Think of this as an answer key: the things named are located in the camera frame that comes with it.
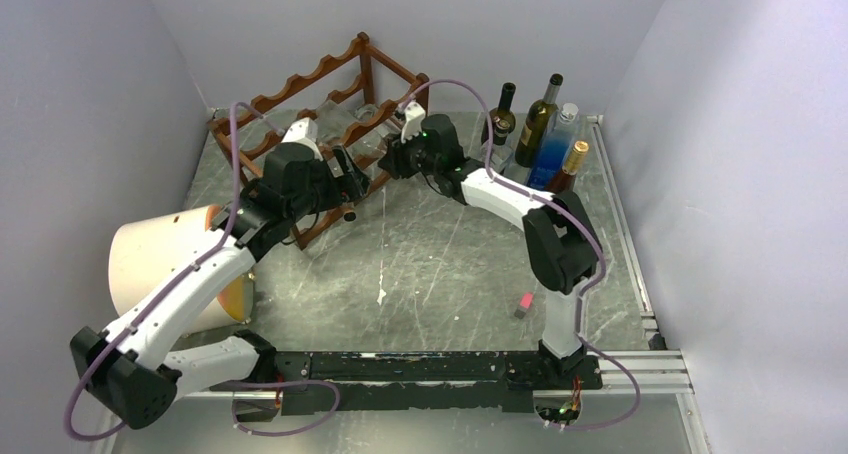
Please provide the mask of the dark bottle cream label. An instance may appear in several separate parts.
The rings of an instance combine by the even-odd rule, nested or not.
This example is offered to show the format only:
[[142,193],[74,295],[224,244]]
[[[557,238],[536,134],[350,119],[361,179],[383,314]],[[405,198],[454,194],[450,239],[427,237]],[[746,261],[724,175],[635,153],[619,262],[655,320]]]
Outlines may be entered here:
[[516,86],[514,83],[506,82],[502,85],[501,94],[499,97],[499,101],[497,106],[490,110],[487,119],[483,123],[483,129],[480,137],[480,144],[484,145],[489,141],[490,131],[489,131],[489,123],[492,124],[492,118],[497,116],[501,118],[506,118],[512,121],[516,127],[516,117],[512,111],[512,102],[516,92]]

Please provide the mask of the green wine bottle silver cap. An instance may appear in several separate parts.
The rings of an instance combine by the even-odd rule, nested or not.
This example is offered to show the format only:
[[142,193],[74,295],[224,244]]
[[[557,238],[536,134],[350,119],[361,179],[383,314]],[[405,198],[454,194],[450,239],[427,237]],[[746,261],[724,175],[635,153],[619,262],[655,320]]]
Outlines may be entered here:
[[557,110],[557,97],[562,83],[562,74],[552,74],[544,95],[531,104],[515,150],[514,159],[519,166],[533,166],[550,116]]

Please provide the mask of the dark bottle gold foil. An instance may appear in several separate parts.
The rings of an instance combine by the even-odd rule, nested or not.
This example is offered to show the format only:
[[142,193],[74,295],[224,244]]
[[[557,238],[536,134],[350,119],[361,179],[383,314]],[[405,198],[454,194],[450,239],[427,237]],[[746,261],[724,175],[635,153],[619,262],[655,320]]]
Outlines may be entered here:
[[565,156],[561,168],[547,183],[544,190],[553,194],[571,191],[589,150],[590,145],[587,141],[576,141]]

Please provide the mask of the blue labelled clear bottle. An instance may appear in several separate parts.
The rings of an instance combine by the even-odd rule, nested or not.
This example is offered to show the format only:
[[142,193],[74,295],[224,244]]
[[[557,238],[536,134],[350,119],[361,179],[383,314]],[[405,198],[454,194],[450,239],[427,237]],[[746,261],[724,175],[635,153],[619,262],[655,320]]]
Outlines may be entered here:
[[579,108],[565,103],[551,115],[526,185],[542,190],[561,169],[581,128]]

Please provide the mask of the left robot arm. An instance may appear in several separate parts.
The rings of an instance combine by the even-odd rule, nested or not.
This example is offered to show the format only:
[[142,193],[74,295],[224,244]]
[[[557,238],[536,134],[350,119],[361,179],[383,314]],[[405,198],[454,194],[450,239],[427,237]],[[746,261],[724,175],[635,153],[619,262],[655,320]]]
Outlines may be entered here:
[[343,146],[332,149],[341,174],[309,144],[284,142],[265,159],[263,176],[237,185],[235,200],[206,231],[193,258],[136,307],[103,330],[82,328],[70,341],[79,374],[64,428],[88,392],[132,429],[149,426],[187,394],[219,384],[261,390],[279,380],[277,351],[261,336],[238,331],[216,344],[173,350],[176,340],[217,295],[288,237],[303,217],[363,199],[371,180]]

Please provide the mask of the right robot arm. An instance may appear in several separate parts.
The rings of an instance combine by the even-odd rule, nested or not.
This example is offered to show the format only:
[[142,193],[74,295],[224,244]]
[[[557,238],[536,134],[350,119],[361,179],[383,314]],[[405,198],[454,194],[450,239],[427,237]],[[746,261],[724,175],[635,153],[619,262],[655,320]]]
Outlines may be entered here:
[[550,387],[565,387],[588,350],[581,334],[585,294],[606,271],[582,201],[574,193],[554,195],[488,172],[465,155],[444,114],[429,115],[412,103],[396,116],[401,131],[388,137],[381,169],[394,179],[421,175],[440,195],[490,212],[522,231],[532,272],[548,294],[540,376]]

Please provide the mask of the brown wooden wine rack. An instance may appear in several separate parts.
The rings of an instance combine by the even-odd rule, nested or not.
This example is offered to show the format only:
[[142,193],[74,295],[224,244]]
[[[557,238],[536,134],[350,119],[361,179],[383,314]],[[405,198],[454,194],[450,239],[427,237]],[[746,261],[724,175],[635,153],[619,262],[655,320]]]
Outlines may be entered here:
[[[354,59],[359,61],[360,72],[353,79],[352,84],[344,90],[333,90],[328,93],[324,102],[316,109],[301,109],[296,114],[296,120],[309,118],[318,124],[322,122],[327,124],[331,120],[331,114],[341,116],[344,113],[349,114],[348,117],[351,117],[351,119],[356,119],[349,122],[347,120],[344,122],[337,121],[338,129],[331,132],[329,141],[323,144],[323,141],[319,141],[319,152],[325,160],[330,159],[332,154],[330,147],[335,144],[341,144],[345,148],[366,146],[362,139],[370,136],[372,132],[376,132],[379,126],[385,124],[396,128],[401,127],[401,121],[394,117],[395,110],[403,102],[411,100],[413,91],[422,87],[430,79],[424,73],[413,74],[412,71],[372,44],[365,32],[358,33],[343,54],[339,56],[325,55],[320,59],[318,66],[312,73],[308,75],[294,74],[286,80],[286,84],[280,92],[271,96],[258,95],[249,104],[260,114],[269,114],[274,108],[279,107],[285,101],[313,86],[319,80]],[[379,97],[376,93],[372,65],[375,61],[408,84],[407,92],[403,96],[398,99],[386,99],[382,103],[378,102]],[[365,109],[362,118],[356,117],[344,109],[345,102],[359,93],[362,94],[363,102],[362,105],[358,106],[358,109]],[[222,153],[227,156],[232,154],[232,148],[228,144],[231,141],[228,117],[210,119],[207,122],[207,127]],[[255,161],[265,156],[283,140],[282,134],[276,133],[274,128],[268,128],[262,140],[255,147],[248,150],[240,149],[238,173],[243,185],[246,185],[249,180],[258,179],[264,173],[263,168],[260,168]],[[374,147],[368,152],[363,151],[363,153],[357,154],[354,157],[354,162],[360,168],[376,166],[377,155],[378,148]],[[311,241],[329,229],[332,224],[341,220],[343,214],[353,214],[352,208],[342,206],[331,209],[328,214],[322,214],[315,227],[310,229],[301,230],[299,227],[293,227],[291,234],[295,244],[300,250],[304,250]]]

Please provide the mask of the small red grey block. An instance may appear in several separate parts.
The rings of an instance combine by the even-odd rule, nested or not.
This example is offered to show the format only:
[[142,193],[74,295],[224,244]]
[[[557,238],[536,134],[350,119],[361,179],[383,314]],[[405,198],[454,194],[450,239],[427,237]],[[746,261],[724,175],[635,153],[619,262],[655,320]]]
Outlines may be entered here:
[[532,292],[526,292],[525,294],[523,294],[521,296],[521,299],[519,300],[517,306],[516,306],[516,309],[515,309],[513,315],[517,319],[523,319],[528,314],[528,312],[529,312],[529,310],[532,306],[533,300],[534,300],[534,294]]

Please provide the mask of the white drum orange lid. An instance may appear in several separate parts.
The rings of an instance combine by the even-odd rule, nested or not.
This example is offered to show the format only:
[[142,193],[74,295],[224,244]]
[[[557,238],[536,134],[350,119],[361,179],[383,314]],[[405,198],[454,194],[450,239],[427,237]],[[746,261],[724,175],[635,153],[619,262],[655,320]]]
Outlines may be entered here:
[[[110,247],[108,282],[119,315],[218,241],[207,231],[221,210],[220,205],[212,204],[125,224],[117,230]],[[248,271],[223,288],[183,334],[245,323],[251,319],[253,307],[254,278]]]

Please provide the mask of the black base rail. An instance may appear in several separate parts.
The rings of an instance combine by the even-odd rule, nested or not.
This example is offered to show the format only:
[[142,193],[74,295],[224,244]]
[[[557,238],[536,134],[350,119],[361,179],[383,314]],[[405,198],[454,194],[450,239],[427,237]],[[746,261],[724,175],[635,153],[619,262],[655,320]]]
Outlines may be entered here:
[[498,408],[531,413],[544,391],[599,390],[599,360],[569,368],[538,350],[406,353],[279,352],[270,373],[284,381],[282,412]]

